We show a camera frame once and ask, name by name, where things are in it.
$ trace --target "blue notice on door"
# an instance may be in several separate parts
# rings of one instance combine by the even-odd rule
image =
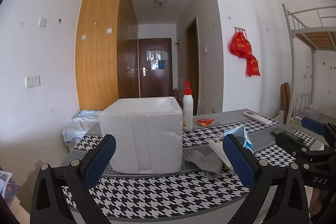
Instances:
[[[159,60],[159,69],[165,69],[165,61]]]

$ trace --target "red bottle cap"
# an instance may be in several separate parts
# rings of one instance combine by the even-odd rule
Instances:
[[[183,85],[186,85],[187,87],[185,88],[184,95],[191,95],[191,89],[190,89],[190,82],[183,82]]]

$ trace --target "door handle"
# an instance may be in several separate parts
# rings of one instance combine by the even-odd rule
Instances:
[[[146,71],[148,71],[145,67],[142,68],[142,74],[143,76],[146,76]]]

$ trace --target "white foam box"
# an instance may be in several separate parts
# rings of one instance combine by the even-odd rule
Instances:
[[[174,97],[120,99],[99,114],[102,135],[117,148],[110,163],[127,174],[181,170],[182,110]]]

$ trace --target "fire extinguisher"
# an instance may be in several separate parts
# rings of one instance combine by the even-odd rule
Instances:
[[[179,89],[174,89],[174,97],[176,99],[176,101],[179,101]]]

